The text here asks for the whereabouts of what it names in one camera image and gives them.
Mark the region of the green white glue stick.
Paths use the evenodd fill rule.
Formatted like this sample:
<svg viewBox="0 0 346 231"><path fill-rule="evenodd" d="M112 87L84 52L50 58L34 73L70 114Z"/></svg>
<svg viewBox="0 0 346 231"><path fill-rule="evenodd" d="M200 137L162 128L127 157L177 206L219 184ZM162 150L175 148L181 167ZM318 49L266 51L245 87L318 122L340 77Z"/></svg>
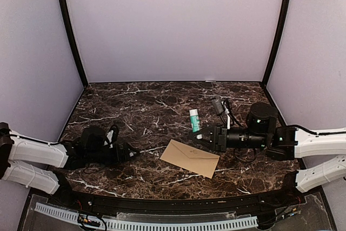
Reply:
<svg viewBox="0 0 346 231"><path fill-rule="evenodd" d="M200 126L198 110L197 109L189 110L189 115L190 115L192 132L195 133L195 132L200 131L201 126Z"/></svg>

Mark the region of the brown paper envelope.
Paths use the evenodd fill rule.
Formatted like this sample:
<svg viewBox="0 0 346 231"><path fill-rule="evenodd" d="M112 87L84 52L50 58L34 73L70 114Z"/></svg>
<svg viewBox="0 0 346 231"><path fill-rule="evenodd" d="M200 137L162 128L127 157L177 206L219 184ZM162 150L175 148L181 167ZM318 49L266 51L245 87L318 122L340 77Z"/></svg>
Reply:
<svg viewBox="0 0 346 231"><path fill-rule="evenodd" d="M160 159L211 179L216 170L219 155L170 140Z"/></svg>

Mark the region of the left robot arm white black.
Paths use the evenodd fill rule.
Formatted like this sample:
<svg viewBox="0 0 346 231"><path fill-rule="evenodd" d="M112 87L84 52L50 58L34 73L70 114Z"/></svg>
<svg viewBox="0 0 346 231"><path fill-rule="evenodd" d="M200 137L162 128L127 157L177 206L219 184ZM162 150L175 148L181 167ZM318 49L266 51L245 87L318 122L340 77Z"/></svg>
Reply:
<svg viewBox="0 0 346 231"><path fill-rule="evenodd" d="M115 124L108 131L90 126L74 140L53 143L21 135L2 122L1 180L39 189L54 195L64 207L72 207L76 194L64 175L37 168L35 164L76 170L90 164L113 166L138 156L138 149L126 142L117 142L118 134Z"/></svg>

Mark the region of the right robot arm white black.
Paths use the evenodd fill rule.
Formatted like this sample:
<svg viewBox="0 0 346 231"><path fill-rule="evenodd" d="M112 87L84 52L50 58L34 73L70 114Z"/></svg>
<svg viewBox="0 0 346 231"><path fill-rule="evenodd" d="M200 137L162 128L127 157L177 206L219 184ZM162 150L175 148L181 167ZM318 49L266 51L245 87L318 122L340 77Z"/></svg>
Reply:
<svg viewBox="0 0 346 231"><path fill-rule="evenodd" d="M276 202L287 206L301 193L345 177L345 129L309 130L299 125L277 127L278 110L269 104L251 105L242 127L231 113L227 102L213 101L218 115L226 114L225 125L211 125L193 130L189 138L210 151L228 148L264 150L276 161L289 161L309 156L332 155L333 159L308 169L287 173L285 187L276 193Z"/></svg>

